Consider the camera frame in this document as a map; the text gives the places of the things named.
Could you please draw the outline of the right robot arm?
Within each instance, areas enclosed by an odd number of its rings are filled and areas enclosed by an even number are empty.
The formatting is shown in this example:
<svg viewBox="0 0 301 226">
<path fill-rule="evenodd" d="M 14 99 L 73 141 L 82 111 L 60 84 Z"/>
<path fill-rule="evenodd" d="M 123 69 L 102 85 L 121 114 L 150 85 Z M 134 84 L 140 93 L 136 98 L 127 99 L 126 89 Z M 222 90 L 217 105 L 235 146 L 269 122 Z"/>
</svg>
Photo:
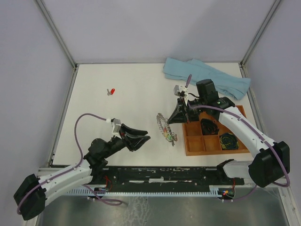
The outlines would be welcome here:
<svg viewBox="0 0 301 226">
<path fill-rule="evenodd" d="M 197 117 L 206 112 L 215 120 L 227 127 L 245 145 L 253 157 L 252 161 L 236 161 L 234 159 L 219 164 L 229 178 L 248 178 L 257 186 L 277 185 L 277 180 L 285 177 L 290 185 L 290 148 L 284 141 L 277 143 L 257 129 L 239 111 L 227 97 L 219 97 L 211 79 L 196 83 L 198 97 L 188 100 L 187 81 L 184 86 L 176 85 L 174 94 L 178 97 L 174 112 L 167 120 L 169 124 L 196 121 Z"/>
</svg>

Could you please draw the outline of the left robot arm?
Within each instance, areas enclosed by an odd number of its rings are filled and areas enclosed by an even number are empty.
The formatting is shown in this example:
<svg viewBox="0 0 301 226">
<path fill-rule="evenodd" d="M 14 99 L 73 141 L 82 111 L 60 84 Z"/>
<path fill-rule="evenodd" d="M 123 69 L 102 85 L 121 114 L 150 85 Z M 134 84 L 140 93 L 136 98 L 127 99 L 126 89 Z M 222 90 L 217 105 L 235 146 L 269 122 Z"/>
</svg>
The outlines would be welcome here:
<svg viewBox="0 0 301 226">
<path fill-rule="evenodd" d="M 148 140 L 150 136 L 147 131 L 121 124 L 118 132 L 109 141 L 94 139 L 88 153 L 78 163 L 42 177 L 28 175 L 13 195 L 17 214 L 25 221 L 36 217 L 65 192 L 90 183 L 107 165 L 108 157 L 123 148 L 131 152 L 137 151 Z"/>
</svg>

